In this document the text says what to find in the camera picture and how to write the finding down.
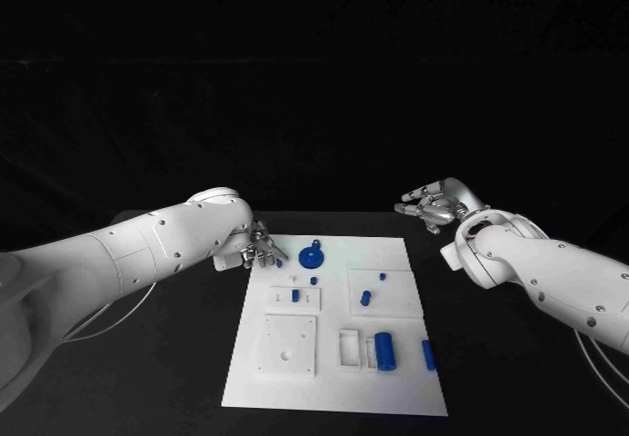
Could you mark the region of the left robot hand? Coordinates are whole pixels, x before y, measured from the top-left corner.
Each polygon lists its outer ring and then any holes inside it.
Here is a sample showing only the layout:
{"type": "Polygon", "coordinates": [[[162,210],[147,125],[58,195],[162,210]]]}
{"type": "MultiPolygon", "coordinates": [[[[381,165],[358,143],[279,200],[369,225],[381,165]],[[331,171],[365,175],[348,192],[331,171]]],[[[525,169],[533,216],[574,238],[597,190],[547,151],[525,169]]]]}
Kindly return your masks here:
{"type": "Polygon", "coordinates": [[[287,262],[289,256],[276,245],[263,221],[253,220],[250,226],[250,242],[241,250],[243,266],[250,269],[254,265],[261,268],[273,266],[277,261],[287,262]]]}

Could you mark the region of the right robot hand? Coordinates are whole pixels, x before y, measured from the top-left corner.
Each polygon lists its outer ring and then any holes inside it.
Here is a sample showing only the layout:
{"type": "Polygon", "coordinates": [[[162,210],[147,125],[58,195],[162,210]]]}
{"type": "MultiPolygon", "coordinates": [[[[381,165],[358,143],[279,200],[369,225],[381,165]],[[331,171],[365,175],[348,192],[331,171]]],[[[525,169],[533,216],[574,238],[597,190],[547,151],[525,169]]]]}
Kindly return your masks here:
{"type": "Polygon", "coordinates": [[[439,234],[445,225],[455,220],[463,222],[488,208],[465,183],[453,177],[406,193],[393,207],[397,213],[421,219],[432,234],[439,234]]]}

